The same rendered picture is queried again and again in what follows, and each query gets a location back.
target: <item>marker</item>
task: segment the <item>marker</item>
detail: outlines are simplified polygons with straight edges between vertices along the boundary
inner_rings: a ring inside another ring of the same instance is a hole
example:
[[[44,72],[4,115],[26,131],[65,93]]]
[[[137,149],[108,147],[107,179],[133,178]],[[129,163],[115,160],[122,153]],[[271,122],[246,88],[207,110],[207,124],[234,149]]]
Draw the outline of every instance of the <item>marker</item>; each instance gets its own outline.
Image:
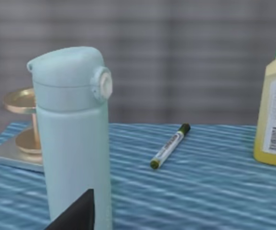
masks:
[[[171,139],[160,149],[160,151],[152,158],[151,167],[158,169],[166,159],[171,155],[173,150],[181,142],[184,136],[190,131],[191,126],[189,124],[182,124],[179,130],[171,137]]]

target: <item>blue striped tablecloth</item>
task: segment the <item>blue striped tablecloth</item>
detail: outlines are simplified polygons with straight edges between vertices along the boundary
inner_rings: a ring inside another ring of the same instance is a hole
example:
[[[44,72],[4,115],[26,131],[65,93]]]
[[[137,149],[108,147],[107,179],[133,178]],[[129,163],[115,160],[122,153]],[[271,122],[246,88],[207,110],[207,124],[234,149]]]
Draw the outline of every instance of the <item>blue striped tablecloth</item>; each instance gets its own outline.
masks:
[[[27,123],[11,123],[0,144]],[[115,230],[276,230],[276,167],[252,158],[252,126],[196,125],[160,170],[179,125],[111,124]],[[49,223],[44,176],[0,165],[0,230]]]

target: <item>dark green marker cap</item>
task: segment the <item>dark green marker cap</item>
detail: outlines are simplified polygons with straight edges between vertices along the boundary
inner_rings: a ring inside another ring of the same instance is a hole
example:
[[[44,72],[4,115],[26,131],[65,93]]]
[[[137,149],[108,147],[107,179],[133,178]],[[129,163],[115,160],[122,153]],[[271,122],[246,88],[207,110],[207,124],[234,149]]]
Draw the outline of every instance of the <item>dark green marker cap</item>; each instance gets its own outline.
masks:
[[[183,135],[185,136],[188,131],[190,131],[191,126],[188,123],[182,124],[182,126],[179,128],[178,131],[182,132]]]

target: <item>stand base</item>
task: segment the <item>stand base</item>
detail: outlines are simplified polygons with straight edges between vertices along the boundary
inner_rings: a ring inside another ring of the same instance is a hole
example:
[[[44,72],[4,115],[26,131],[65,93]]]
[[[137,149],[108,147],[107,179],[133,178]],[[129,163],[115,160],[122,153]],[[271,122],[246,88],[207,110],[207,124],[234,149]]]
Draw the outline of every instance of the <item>stand base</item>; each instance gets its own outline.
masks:
[[[28,154],[16,146],[16,136],[0,145],[0,164],[43,173],[42,154]]]

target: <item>light blue thermos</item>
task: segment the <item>light blue thermos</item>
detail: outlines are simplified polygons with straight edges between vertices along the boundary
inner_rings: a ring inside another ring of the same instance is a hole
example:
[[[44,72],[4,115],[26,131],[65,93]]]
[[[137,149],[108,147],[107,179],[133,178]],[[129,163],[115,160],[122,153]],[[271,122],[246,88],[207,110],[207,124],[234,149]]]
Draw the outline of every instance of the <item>light blue thermos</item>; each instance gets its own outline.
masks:
[[[70,47],[27,64],[33,75],[51,221],[94,191],[95,230],[111,230],[108,99],[112,78],[101,53]]]

